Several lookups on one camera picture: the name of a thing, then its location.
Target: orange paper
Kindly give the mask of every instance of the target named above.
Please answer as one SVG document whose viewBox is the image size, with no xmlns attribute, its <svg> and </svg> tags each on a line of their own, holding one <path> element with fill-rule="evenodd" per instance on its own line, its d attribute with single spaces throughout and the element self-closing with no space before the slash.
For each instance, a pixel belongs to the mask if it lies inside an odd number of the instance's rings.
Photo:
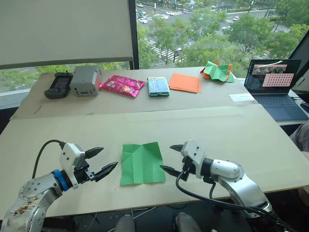
<svg viewBox="0 0 309 232">
<path fill-rule="evenodd" d="M 198 77 L 174 73 L 169 81 L 169 88 L 174 90 L 201 93 L 201 81 Z"/>
</svg>

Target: green origami paper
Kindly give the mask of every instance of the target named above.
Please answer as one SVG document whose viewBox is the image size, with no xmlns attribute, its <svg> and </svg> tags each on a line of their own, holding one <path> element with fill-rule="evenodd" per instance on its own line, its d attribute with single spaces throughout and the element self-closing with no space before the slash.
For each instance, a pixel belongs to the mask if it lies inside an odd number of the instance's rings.
<svg viewBox="0 0 309 232">
<path fill-rule="evenodd" d="M 219 80 L 223 82 L 234 82 L 234 75 L 232 74 L 232 72 L 230 72 L 230 75 L 228 76 L 227 80 L 225 80 L 227 70 L 228 70 L 228 64 L 217 66 L 216 64 L 208 61 L 204 73 L 211 76 L 212 81 Z"/>
<path fill-rule="evenodd" d="M 121 185 L 165 181 L 158 142 L 123 144 Z"/>
</svg>

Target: gray box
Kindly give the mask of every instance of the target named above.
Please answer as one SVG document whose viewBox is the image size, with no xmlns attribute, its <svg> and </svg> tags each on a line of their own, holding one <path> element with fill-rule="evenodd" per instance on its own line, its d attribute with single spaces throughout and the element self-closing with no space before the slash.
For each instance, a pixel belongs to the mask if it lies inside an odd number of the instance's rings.
<svg viewBox="0 0 309 232">
<path fill-rule="evenodd" d="M 96 96 L 100 90 L 102 73 L 98 65 L 77 66 L 70 88 L 77 97 Z"/>
</svg>

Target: gray device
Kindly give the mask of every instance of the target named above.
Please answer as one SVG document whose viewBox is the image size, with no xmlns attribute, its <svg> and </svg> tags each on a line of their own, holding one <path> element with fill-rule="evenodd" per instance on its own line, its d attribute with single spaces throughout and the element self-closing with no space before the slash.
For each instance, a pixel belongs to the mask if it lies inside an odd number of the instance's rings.
<svg viewBox="0 0 309 232">
<path fill-rule="evenodd" d="M 102 73 L 98 65 L 78 66 L 70 88 L 77 97 L 90 97 L 98 95 Z"/>
<path fill-rule="evenodd" d="M 297 59 L 253 59 L 250 62 L 245 87 L 276 121 L 309 119 L 288 96 L 299 64 Z"/>
</svg>

